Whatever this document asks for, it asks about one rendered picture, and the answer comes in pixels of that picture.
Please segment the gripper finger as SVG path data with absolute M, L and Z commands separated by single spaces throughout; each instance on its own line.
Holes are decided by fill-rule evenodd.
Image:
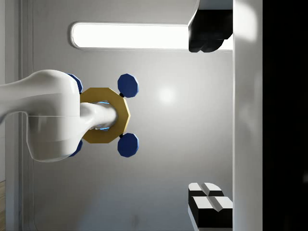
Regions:
M 190 183 L 188 213 L 194 231 L 232 231 L 233 202 L 213 183 Z
M 188 24 L 190 52 L 214 52 L 233 34 L 233 0 L 197 0 Z

